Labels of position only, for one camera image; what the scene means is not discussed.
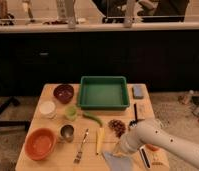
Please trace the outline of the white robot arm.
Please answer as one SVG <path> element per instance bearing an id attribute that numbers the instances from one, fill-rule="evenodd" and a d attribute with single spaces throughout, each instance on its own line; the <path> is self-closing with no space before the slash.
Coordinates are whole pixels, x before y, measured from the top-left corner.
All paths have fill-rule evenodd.
<path id="1" fill-rule="evenodd" d="M 124 133 L 117 142 L 113 154 L 131 155 L 145 144 L 163 148 L 199 169 L 199 144 L 165 132 L 152 118 L 139 121 Z"/>

